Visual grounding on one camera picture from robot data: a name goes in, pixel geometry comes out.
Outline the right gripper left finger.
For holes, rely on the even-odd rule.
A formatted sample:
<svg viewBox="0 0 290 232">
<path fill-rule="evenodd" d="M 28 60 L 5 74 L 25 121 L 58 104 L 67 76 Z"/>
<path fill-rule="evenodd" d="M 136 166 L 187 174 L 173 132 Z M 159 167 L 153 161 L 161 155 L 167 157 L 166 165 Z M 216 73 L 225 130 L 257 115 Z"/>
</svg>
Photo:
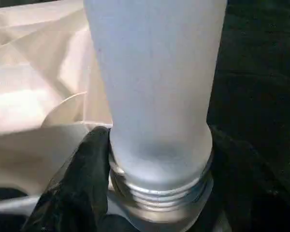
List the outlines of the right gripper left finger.
<svg viewBox="0 0 290 232">
<path fill-rule="evenodd" d="M 110 130 L 95 127 L 51 183 L 24 224 L 24 232 L 97 232 L 108 209 Z"/>
</svg>

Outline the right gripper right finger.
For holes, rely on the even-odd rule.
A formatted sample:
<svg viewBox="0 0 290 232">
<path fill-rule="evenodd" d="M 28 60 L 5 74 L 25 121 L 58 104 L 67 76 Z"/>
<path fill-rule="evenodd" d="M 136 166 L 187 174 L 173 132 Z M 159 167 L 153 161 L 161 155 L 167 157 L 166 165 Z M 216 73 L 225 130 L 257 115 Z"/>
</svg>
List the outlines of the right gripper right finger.
<svg viewBox="0 0 290 232">
<path fill-rule="evenodd" d="M 211 126 L 211 166 L 232 232 L 290 232 L 290 192 L 254 147 Z"/>
</svg>

